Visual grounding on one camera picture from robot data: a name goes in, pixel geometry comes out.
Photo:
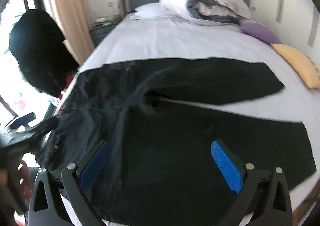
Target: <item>metal screw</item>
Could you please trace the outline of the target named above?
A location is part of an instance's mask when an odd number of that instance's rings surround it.
[[[283,171],[282,171],[282,168],[276,167],[276,172],[277,172],[277,173],[282,173],[282,172],[283,172]]]
[[[71,163],[71,164],[69,164],[69,165],[67,166],[67,168],[68,168],[69,170],[73,170],[73,169],[76,168],[76,164],[75,164],[75,163]]]
[[[41,174],[45,173],[45,171],[46,171],[45,168],[40,168],[40,169],[39,169],[39,173],[41,173]]]
[[[247,164],[245,165],[245,167],[246,167],[248,170],[253,170],[253,169],[254,169],[254,165],[251,164],[251,163],[247,163]]]

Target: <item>bed sheet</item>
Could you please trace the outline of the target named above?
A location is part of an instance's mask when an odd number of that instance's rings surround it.
[[[290,192],[295,210],[317,183],[320,172],[320,90],[306,87],[291,66],[269,45],[242,33],[238,26],[207,27],[178,17],[132,20],[130,14],[100,43],[68,87],[63,103],[79,73],[103,64],[134,59],[224,57],[264,62],[284,83],[279,93],[262,99],[223,106],[191,103],[252,117],[302,121],[311,142],[317,171]]]

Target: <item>wall stripe decoration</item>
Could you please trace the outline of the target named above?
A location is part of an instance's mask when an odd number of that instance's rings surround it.
[[[284,0],[278,1],[278,10],[277,10],[276,21],[279,23],[281,23],[281,19],[282,19],[283,4],[284,4]]]
[[[313,6],[313,17],[312,17],[312,26],[311,32],[308,40],[308,45],[313,47],[316,40],[317,30],[319,25],[319,11],[316,6]]]

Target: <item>black pants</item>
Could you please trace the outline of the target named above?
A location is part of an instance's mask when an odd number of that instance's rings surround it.
[[[211,143],[221,139],[259,169],[282,167],[292,189],[316,169],[305,127],[157,97],[226,104],[282,88],[264,63],[210,58],[104,65],[79,76],[59,128],[36,158],[60,169],[79,162],[100,139],[108,140],[111,159],[92,189],[92,205],[103,219],[214,225],[236,193],[213,161]]]

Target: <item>dark nightstand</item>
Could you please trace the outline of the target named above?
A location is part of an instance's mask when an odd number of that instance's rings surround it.
[[[94,47],[98,44],[116,27],[116,25],[121,21],[121,19],[113,20],[112,24],[108,26],[97,25],[90,29],[90,35],[94,43]]]

